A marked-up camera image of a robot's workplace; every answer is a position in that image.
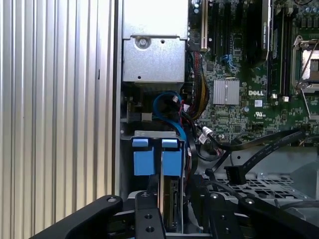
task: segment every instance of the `motherboard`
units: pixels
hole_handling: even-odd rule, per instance
[[[248,1],[191,2],[188,48],[202,52],[210,91],[199,121],[213,128],[220,142],[230,142],[245,131],[264,136],[301,127],[308,135],[319,134],[319,95],[298,91],[296,86],[306,62],[303,53],[294,51],[299,37],[313,44],[319,39],[319,2],[314,0],[304,6],[294,0],[272,3],[269,53],[261,64],[247,60],[247,31],[252,24]],[[202,4],[208,4],[207,45],[202,41]],[[316,44],[307,64],[313,76],[319,73],[319,60],[314,57],[319,52],[317,48]]]

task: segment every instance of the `blue tab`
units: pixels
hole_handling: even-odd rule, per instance
[[[134,175],[152,175],[155,174],[154,148],[151,151],[134,152]]]
[[[148,147],[149,139],[147,138],[134,138],[132,142],[133,147]]]
[[[164,176],[181,176],[182,151],[163,151],[162,165]]]
[[[177,148],[177,139],[162,139],[161,146],[163,148]]]

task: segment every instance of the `connector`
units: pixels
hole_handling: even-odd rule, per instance
[[[242,165],[226,166],[225,170],[230,185],[243,185],[247,183],[246,173]]]

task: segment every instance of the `corrugated metal side panel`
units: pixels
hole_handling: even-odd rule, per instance
[[[0,238],[112,193],[114,2],[0,0]]]

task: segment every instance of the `wire bundle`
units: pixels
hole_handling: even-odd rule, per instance
[[[164,117],[158,110],[158,104],[159,104],[159,99],[163,96],[176,96],[178,98],[178,101],[182,104],[182,99],[181,99],[181,96],[176,93],[176,92],[173,92],[173,91],[168,91],[168,92],[164,92],[164,93],[161,93],[160,95],[158,95],[154,102],[153,102],[153,111],[154,111],[154,114],[162,121],[164,122],[167,122],[169,124],[171,124],[174,128],[177,129],[177,131],[179,132],[180,134],[180,137],[186,141],[186,134],[183,130],[183,128],[180,126],[179,123],[176,123],[166,117]]]
[[[312,1],[314,1],[314,0],[309,0],[307,2],[303,2],[302,0],[294,0],[295,4],[297,4],[298,6],[305,6],[309,3],[311,3]]]
[[[191,51],[188,55],[187,69],[194,73],[193,99],[188,113],[193,120],[198,119],[209,101],[209,88],[204,76],[203,58],[199,52]]]

